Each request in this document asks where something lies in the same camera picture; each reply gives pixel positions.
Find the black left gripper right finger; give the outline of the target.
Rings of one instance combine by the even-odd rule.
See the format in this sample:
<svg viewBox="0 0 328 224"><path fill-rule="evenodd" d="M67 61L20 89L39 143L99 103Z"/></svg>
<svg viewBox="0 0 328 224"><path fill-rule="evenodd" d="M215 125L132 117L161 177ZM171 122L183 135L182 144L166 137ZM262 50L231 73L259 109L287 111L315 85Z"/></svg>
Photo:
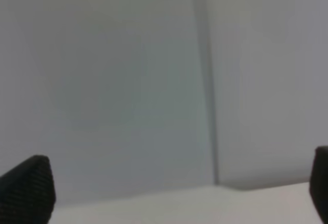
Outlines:
<svg viewBox="0 0 328 224"><path fill-rule="evenodd" d="M315 150L309 191L322 223L327 224L327 146Z"/></svg>

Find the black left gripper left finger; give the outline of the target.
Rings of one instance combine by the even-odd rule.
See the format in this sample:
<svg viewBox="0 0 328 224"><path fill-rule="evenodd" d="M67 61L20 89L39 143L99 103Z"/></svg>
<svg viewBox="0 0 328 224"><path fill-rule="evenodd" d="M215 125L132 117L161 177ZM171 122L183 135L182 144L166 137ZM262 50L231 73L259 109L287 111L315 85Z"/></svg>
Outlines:
<svg viewBox="0 0 328 224"><path fill-rule="evenodd" d="M34 155L1 176L1 223L48 223L55 203L47 156Z"/></svg>

